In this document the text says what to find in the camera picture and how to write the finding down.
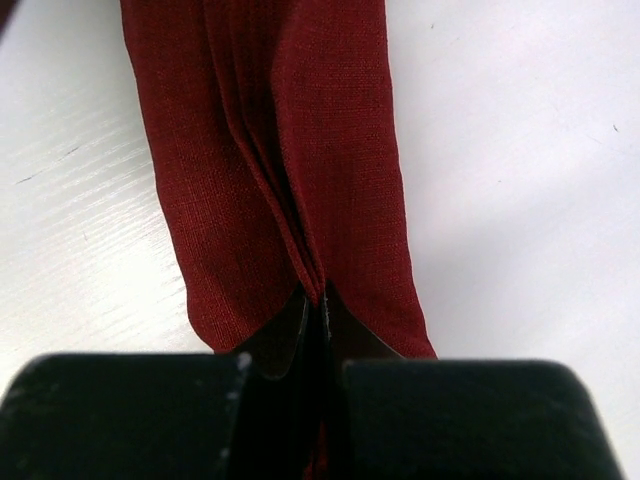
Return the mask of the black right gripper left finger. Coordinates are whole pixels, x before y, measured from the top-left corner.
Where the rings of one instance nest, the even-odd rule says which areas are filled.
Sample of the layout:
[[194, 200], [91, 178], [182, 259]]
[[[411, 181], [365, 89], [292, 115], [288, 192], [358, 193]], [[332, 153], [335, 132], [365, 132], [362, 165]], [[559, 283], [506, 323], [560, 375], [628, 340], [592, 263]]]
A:
[[300, 479], [314, 421], [310, 303], [228, 354], [57, 353], [1, 403], [5, 479]]

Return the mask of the dark red cloth napkin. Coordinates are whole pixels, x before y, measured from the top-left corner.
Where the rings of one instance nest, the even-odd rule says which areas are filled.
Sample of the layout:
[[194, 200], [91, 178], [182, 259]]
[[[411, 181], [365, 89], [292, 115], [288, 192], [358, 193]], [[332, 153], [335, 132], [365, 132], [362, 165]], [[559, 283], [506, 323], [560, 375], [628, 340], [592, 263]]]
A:
[[124, 1], [189, 322], [228, 357], [295, 290], [431, 359], [381, 1]]

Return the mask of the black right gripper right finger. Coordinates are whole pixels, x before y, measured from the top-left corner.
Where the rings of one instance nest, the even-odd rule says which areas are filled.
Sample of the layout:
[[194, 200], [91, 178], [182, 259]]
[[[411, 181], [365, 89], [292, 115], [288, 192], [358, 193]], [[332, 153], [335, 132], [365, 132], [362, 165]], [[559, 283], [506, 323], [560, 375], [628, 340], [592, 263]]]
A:
[[591, 396], [560, 363], [411, 360], [321, 308], [333, 379], [332, 479], [618, 479]]

